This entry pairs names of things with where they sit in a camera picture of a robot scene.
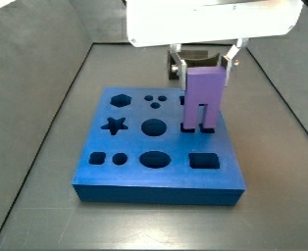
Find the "circular hole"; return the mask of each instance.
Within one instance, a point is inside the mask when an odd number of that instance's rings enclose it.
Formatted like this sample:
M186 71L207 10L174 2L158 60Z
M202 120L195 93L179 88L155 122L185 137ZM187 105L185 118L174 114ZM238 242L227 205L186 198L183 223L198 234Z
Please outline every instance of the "circular hole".
M127 163L127 155L124 153L116 153L112 157L112 162L118 166L124 165Z
M142 124L142 131L147 136L156 137L166 133L167 125L162 120L150 119Z
M151 151L146 152L140 156L140 163L151 169L160 169L168 166L170 164L170 157L166 153L158 152L158 151Z
M151 103L151 107L154 108L154 109L158 109L159 108L159 103Z
M158 100L159 100L159 101L166 101L167 98L166 98L166 96L158 96Z
M154 97L151 95L147 95L146 98L144 98L147 101L152 101L154 100Z

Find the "star-shaped hole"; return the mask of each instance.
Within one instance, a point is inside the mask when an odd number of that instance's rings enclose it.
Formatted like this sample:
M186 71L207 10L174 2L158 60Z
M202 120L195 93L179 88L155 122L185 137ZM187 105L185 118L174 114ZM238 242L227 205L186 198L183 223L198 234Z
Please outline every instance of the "star-shaped hole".
M124 125L126 118L122 118L119 120L115 120L114 118L107 119L107 125L101 126L101 129L108 129L111 135L115 135L120 129L128 129L128 127Z

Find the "purple block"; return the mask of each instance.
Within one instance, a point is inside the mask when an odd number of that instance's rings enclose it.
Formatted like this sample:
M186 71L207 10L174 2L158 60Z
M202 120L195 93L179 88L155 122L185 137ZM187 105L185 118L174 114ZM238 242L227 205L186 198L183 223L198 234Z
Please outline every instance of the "purple block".
M203 128L215 128L225 79L225 67L189 68L183 110L185 129L198 127L199 105L205 105Z

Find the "rectangular hole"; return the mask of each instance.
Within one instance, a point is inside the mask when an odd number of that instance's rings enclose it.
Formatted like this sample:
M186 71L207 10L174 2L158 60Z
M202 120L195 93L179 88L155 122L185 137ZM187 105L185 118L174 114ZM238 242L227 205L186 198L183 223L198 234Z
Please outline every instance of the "rectangular hole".
M219 169L217 153L190 153L189 158L193 169Z

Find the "small circular hole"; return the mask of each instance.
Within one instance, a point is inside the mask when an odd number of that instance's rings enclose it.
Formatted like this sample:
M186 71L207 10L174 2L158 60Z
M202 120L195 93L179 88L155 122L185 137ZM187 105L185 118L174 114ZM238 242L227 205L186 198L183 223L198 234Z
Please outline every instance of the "small circular hole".
M127 163L127 155L124 153L116 153L112 157L115 165L122 166Z
M166 101L167 98L166 98L166 96L158 96L158 100L159 100L159 101Z
M152 101L154 100L154 97L151 95L147 95L146 98L144 98L147 101Z
M151 103L151 107L154 108L154 109L158 109L159 108L159 103Z

